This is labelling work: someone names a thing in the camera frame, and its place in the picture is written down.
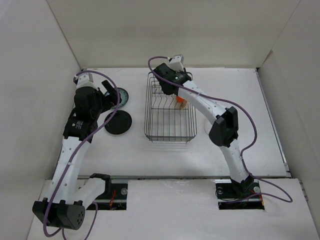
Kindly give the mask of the orange plate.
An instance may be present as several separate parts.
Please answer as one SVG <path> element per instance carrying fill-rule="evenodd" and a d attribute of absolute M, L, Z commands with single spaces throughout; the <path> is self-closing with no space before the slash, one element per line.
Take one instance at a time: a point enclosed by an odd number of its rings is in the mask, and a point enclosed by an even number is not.
<path fill-rule="evenodd" d="M 181 98 L 179 96 L 176 96 L 175 99 L 179 104 L 182 104 L 185 101 L 183 98 Z"/>

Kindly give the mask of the cream patterned plate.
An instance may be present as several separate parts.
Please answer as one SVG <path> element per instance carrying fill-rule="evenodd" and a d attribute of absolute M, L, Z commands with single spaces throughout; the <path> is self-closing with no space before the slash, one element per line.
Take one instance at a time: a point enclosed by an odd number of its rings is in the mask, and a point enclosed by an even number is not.
<path fill-rule="evenodd" d="M 180 100 L 180 109 L 184 109 L 187 106 L 188 102 L 185 99 Z"/>

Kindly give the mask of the clear glass plate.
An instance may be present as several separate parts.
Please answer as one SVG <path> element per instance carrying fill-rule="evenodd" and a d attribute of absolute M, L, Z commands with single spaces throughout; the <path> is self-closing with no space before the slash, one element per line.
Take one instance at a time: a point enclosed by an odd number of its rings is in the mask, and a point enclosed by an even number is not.
<path fill-rule="evenodd" d="M 206 135 L 209 135 L 211 128 L 212 128 L 212 124 L 208 119 L 205 118 L 203 120 L 203 131 L 205 132 Z"/>

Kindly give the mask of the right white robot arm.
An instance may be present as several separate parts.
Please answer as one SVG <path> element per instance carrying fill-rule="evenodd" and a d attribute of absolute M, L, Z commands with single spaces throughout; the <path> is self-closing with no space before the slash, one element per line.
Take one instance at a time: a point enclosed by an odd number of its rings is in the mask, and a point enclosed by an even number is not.
<path fill-rule="evenodd" d="M 176 71 L 162 63 L 153 69 L 152 73 L 164 94 L 176 95 L 186 100 L 206 117 L 211 124 L 209 139 L 220 148 L 229 168 L 232 193 L 237 197 L 247 194 L 254 180 L 245 170 L 241 158 L 237 109 L 233 106 L 227 108 L 204 97 L 205 93 L 183 70 Z"/>

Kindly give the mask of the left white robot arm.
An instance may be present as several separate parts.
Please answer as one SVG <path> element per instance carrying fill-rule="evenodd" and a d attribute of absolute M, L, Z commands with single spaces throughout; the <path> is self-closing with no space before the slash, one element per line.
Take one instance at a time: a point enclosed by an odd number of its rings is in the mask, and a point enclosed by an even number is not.
<path fill-rule="evenodd" d="M 82 161 L 98 129 L 100 114 L 120 102 L 116 89 L 107 80 L 102 85 L 106 94 L 91 80 L 81 78 L 77 81 L 75 107 L 64 128 L 53 179 L 43 200 L 36 200 L 32 206 L 33 214 L 46 227 L 78 230 L 92 202 L 97 197 L 105 199 L 111 195 L 111 177 L 107 174 L 94 173 L 81 188 L 76 188 Z"/>

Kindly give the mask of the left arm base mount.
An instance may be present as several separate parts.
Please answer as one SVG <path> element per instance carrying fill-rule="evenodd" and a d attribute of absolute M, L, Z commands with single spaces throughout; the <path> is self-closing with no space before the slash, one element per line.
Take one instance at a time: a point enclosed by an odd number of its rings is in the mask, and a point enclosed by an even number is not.
<path fill-rule="evenodd" d="M 113 179 L 109 190 L 95 198 L 99 211 L 124 211 L 127 209 L 128 181 Z"/>

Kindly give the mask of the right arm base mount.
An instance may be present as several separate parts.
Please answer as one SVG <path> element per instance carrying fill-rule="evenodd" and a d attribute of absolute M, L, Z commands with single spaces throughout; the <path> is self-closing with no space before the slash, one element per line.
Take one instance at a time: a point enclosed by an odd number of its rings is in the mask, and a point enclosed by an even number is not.
<path fill-rule="evenodd" d="M 255 195 L 261 192 L 257 180 L 244 192 L 237 193 L 230 179 L 218 179 L 215 181 L 215 195 L 219 210 L 264 210 L 262 196 Z"/>

